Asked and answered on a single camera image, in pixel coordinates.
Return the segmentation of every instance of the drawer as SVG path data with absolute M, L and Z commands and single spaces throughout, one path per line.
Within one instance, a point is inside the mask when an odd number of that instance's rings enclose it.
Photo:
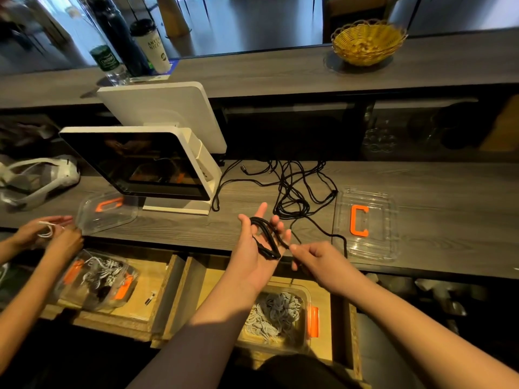
M 109 243 L 89 243 L 88 247 L 119 255 L 139 271 L 137 285 L 122 307 L 111 311 L 78 310 L 74 325 L 131 337 L 140 341 L 160 338 L 165 330 L 185 260 L 171 250 L 134 247 Z M 155 294 L 146 304 L 148 298 Z M 75 308 L 63 300 L 54 300 L 42 312 L 53 319 L 60 309 Z
M 220 280 L 228 260 L 228 257 L 207 255 L 187 258 L 164 335 L 162 340 L 152 342 L 153 347 L 164 345 L 192 317 Z M 289 278 L 286 273 L 290 272 L 279 268 L 271 281 L 284 283 L 287 287 L 291 284 L 305 287 L 310 293 L 312 306 L 319 308 L 319 336 L 311 339 L 311 352 L 327 364 L 345 366 L 352 377 L 362 379 L 355 307 L 330 295 L 315 281 Z M 272 356 L 259 351 L 247 350 L 247 353 L 256 367 Z

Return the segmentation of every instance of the person's left hand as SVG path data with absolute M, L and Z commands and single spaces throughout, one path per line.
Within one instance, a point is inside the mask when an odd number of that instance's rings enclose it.
M 266 211 L 267 204 L 263 202 L 254 216 L 263 217 Z M 249 217 L 240 214 L 238 219 L 241 221 L 240 239 L 238 239 L 236 247 L 230 256 L 226 274 L 232 276 L 237 281 L 244 281 L 252 286 L 256 294 L 259 294 L 274 274 L 279 260 L 266 259 L 261 255 L 258 252 L 256 240 L 266 248 L 271 249 L 267 239 L 263 234 L 257 234 L 258 228 L 256 225 L 251 225 Z M 289 244 L 291 237 L 290 229 L 285 230 L 283 222 L 279 220 L 278 216 L 273 216 L 270 223 L 277 230 L 281 239 Z M 285 248 L 278 244 L 278 249 L 279 253 L 283 255 Z
M 50 216 L 29 221 L 11 236 L 10 242 L 12 242 L 13 247 L 20 251 L 30 248 L 38 240 L 38 234 L 47 229 L 46 225 L 39 223 L 40 221 L 52 222 L 57 226 L 66 227 L 72 223 L 72 216 Z

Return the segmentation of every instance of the desk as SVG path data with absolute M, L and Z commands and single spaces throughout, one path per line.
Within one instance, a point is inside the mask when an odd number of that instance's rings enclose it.
M 519 83 L 518 38 L 519 29 L 412 38 L 366 73 L 327 69 L 330 46 L 188 58 L 169 82 L 198 81 L 209 98 Z M 0 109 L 99 104 L 102 78 L 98 68 L 0 77 Z
M 250 172 L 262 163 L 244 161 Z M 314 163 L 304 163 L 308 169 Z M 355 264 L 519 279 L 519 165 L 468 163 L 329 162 L 324 172 L 339 190 L 356 187 L 384 192 L 398 206 L 400 252 L 392 262 L 354 259 Z M 238 168 L 228 178 L 241 177 Z M 273 175 L 257 176 L 274 181 Z M 328 190 L 316 176 L 309 178 L 317 196 Z M 75 215 L 89 193 L 111 189 L 99 176 L 84 176 L 78 186 L 30 211 L 0 213 L 0 227 L 17 228 L 48 215 Z M 237 182 L 221 192 L 221 211 L 208 216 L 140 211 L 126 225 L 95 234 L 100 238 L 171 245 L 172 248 L 231 251 L 240 223 L 237 215 L 254 214 L 259 203 L 272 208 L 277 188 Z M 334 206 L 313 218 L 328 232 Z M 294 230 L 303 242 L 329 240 L 309 221 Z

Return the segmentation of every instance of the black thermos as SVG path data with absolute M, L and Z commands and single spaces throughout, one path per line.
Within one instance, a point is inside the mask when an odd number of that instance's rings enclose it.
M 84 0 L 95 20 L 133 76 L 151 75 L 148 59 L 112 0 Z

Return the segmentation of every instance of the yellow wicker basket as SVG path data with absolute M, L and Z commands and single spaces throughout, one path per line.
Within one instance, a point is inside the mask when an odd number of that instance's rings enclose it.
M 344 61 L 368 66 L 391 56 L 406 38 L 405 29 L 398 29 L 386 21 L 358 20 L 335 30 L 332 46 L 333 51 Z

